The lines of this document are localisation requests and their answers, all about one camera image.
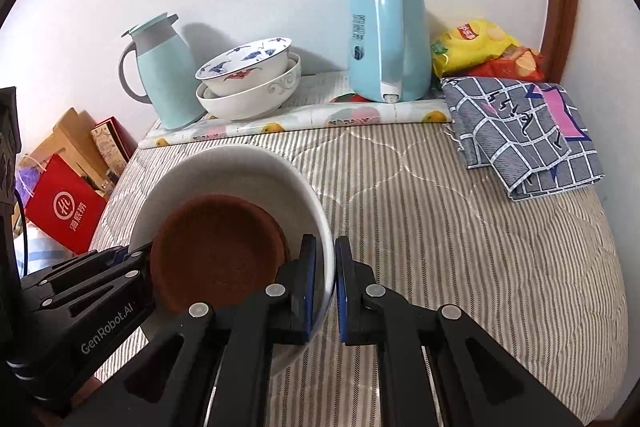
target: checkered cloth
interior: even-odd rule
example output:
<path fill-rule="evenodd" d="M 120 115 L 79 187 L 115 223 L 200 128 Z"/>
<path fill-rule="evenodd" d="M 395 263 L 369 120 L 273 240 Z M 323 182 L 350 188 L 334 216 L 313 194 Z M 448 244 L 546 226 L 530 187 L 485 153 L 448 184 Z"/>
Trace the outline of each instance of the checkered cloth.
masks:
<path fill-rule="evenodd" d="M 557 84 L 466 76 L 445 79 L 442 90 L 467 168 L 492 166 L 512 200 L 604 176 L 578 110 Z"/>

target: gray handle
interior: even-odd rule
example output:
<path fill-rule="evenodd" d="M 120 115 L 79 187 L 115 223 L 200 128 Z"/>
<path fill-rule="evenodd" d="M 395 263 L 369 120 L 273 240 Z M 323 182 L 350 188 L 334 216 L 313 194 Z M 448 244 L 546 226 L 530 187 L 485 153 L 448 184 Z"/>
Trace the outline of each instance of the gray handle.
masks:
<path fill-rule="evenodd" d="M 120 85 L 122 86 L 122 89 L 124 89 L 124 92 L 127 93 L 131 98 L 133 98 L 133 100 L 137 100 L 138 102 L 142 103 L 151 103 L 151 99 L 149 99 L 146 94 L 135 94 L 129 87 L 129 84 L 127 84 L 127 79 L 124 78 L 124 57 L 127 56 L 127 53 L 135 51 L 135 49 L 136 43 L 131 42 L 126 48 L 124 48 L 122 55 L 120 55 L 120 61 L 118 62 L 118 76 L 120 77 Z"/>

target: screw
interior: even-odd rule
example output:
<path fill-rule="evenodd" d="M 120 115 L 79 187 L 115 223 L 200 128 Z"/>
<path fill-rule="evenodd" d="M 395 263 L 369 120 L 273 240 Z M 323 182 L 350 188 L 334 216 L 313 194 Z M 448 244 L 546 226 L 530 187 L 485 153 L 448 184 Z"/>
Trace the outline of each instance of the screw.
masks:
<path fill-rule="evenodd" d="M 207 313 L 209 313 L 209 307 L 204 302 L 196 302 L 189 306 L 189 314 L 196 319 L 204 317 Z"/>
<path fill-rule="evenodd" d="M 280 297 L 281 295 L 284 295 L 285 291 L 286 288 L 282 284 L 278 283 L 270 284 L 264 289 L 264 292 L 270 297 Z"/>
<path fill-rule="evenodd" d="M 369 297 L 382 297 L 386 293 L 385 287 L 380 284 L 370 284 L 365 291 Z"/>
<path fill-rule="evenodd" d="M 455 304 L 447 304 L 442 307 L 442 316 L 450 321 L 456 321 L 462 317 L 462 311 Z"/>

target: stacked bowls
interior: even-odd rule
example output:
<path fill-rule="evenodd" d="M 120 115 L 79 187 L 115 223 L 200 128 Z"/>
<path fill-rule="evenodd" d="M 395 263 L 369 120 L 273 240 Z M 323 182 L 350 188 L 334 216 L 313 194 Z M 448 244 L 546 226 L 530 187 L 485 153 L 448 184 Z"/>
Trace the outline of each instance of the stacked bowls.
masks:
<path fill-rule="evenodd" d="M 197 72 L 196 91 L 208 113 L 225 120 L 257 118 L 280 107 L 300 83 L 300 57 L 291 39 L 249 42 L 212 58 Z"/>
<path fill-rule="evenodd" d="M 333 234 L 307 179 L 283 157 L 254 145 L 219 145 L 180 162 L 146 197 L 129 244 L 134 252 L 153 241 L 156 309 L 142 324 L 146 337 L 192 302 L 223 307 L 264 288 L 283 261 L 298 258 L 305 233 L 317 239 L 314 336 L 334 290 L 335 257 Z M 274 346 L 271 374 L 304 350 Z"/>

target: blue and white porcelain bowl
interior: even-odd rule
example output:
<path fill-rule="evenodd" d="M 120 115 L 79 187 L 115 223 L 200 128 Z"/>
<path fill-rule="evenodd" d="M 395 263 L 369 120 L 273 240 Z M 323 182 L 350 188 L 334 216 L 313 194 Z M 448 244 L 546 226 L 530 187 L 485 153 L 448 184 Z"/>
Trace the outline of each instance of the blue and white porcelain bowl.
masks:
<path fill-rule="evenodd" d="M 272 37 L 249 42 L 212 58 L 196 72 L 218 96 L 258 87 L 287 69 L 291 39 Z"/>
<path fill-rule="evenodd" d="M 222 120 L 260 118 L 280 107 L 300 83 L 300 57 L 289 54 L 287 71 L 264 84 L 227 96 L 217 96 L 205 84 L 200 84 L 196 97 L 209 114 Z"/>

